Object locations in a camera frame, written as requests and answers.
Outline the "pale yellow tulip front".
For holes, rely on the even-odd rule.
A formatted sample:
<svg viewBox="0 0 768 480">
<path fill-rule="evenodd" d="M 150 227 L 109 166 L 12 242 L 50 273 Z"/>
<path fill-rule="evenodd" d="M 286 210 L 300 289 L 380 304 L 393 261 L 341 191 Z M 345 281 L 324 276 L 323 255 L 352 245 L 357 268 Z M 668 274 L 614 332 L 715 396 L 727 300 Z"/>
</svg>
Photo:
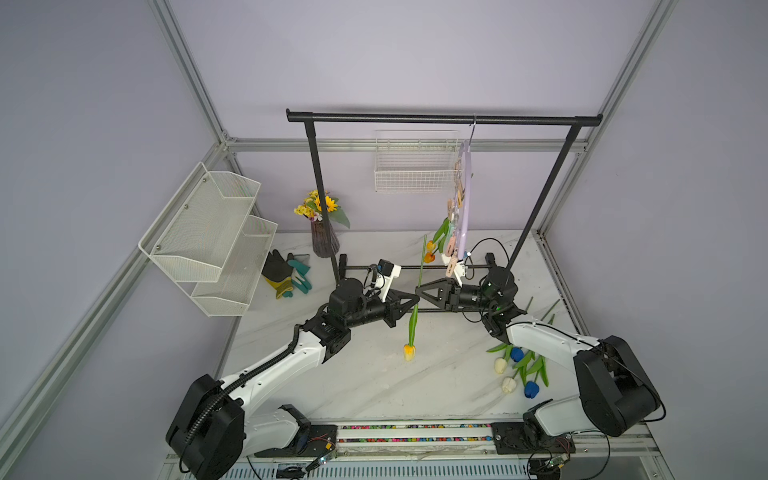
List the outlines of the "pale yellow tulip front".
<svg viewBox="0 0 768 480">
<path fill-rule="evenodd" d="M 427 253 L 427 236 L 423 236 L 421 260 L 419 265 L 419 276 L 416 286 L 420 287 L 423 282 L 423 271 L 425 266 L 425 255 Z M 406 362 L 412 361 L 416 356 L 415 337 L 418 324 L 419 306 L 415 305 L 411 311 L 408 324 L 408 341 L 403 347 L 404 359 Z"/>
</svg>

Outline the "purple clip hanger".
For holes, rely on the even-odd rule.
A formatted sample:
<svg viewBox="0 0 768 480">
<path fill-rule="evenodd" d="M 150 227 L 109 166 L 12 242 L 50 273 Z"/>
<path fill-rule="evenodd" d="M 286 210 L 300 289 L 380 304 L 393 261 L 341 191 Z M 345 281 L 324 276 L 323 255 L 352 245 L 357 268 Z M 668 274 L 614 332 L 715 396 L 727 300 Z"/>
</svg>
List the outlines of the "purple clip hanger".
<svg viewBox="0 0 768 480">
<path fill-rule="evenodd" d="M 445 251 L 441 257 L 445 267 L 452 260 L 464 261 L 470 256 L 467 250 L 467 236 L 469 232 L 469 215 L 471 203 L 471 179 L 472 179 L 472 140 L 477 125 L 477 119 L 474 118 L 470 124 L 469 138 L 462 140 L 459 144 L 459 154 L 455 164 L 454 187 L 455 193 L 453 201 L 458 210 L 455 228 L 452 232 Z"/>
</svg>

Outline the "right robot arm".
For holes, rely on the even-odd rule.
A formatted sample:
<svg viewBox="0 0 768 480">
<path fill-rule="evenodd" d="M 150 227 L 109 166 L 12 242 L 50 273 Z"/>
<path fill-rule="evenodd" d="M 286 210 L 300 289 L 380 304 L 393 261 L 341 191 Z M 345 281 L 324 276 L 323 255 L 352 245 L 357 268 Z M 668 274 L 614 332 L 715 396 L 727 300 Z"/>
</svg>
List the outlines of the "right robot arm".
<svg viewBox="0 0 768 480">
<path fill-rule="evenodd" d="M 666 407 L 629 344 L 617 336 L 603 339 L 565 332 L 517 306 L 513 274 L 496 266 L 477 285 L 453 278 L 416 288 L 416 294 L 442 311 L 477 312 L 491 337 L 532 352 L 566 369 L 578 393 L 548 400 L 523 416 L 530 443 L 584 431 L 619 437 Z"/>
</svg>

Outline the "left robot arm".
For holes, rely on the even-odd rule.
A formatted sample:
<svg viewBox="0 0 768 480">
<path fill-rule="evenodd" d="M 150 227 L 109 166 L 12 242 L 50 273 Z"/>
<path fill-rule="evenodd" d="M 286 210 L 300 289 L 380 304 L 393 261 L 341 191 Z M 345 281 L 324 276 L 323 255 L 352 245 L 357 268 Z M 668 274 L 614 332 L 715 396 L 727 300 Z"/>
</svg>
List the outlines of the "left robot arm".
<svg viewBox="0 0 768 480">
<path fill-rule="evenodd" d="M 166 433 L 179 471 L 219 479 L 249 448 L 277 449 L 263 428 L 246 425 L 249 418 L 277 390 L 338 354 L 352 329 L 376 321 L 394 327 L 419 302 L 414 293 L 382 293 L 366 293 L 359 280 L 345 279 L 312 317 L 293 327 L 285 347 L 236 374 L 222 379 L 204 374 L 193 381 Z"/>
</svg>

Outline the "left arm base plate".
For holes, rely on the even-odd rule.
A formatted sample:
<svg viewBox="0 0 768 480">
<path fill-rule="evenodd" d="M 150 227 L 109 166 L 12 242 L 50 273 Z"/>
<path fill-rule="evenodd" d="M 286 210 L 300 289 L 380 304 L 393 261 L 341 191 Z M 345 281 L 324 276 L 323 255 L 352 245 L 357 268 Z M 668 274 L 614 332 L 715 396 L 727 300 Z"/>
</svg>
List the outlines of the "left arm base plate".
<svg viewBox="0 0 768 480">
<path fill-rule="evenodd" d="M 300 429 L 286 447 L 264 450 L 253 454 L 253 457 L 314 459 L 333 449 L 337 436 L 337 425 L 313 424 L 309 428 Z"/>
</svg>

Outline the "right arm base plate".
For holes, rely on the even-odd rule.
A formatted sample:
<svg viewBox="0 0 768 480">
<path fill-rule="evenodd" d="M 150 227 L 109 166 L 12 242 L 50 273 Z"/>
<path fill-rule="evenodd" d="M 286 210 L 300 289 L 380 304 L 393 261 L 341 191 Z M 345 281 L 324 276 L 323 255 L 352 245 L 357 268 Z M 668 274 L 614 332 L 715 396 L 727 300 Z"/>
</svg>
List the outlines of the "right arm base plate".
<svg viewBox="0 0 768 480">
<path fill-rule="evenodd" d="M 566 435 L 553 437 L 539 427 L 522 421 L 494 422 L 491 424 L 491 430 L 492 440 L 499 455 L 575 452 L 572 440 Z"/>
</svg>

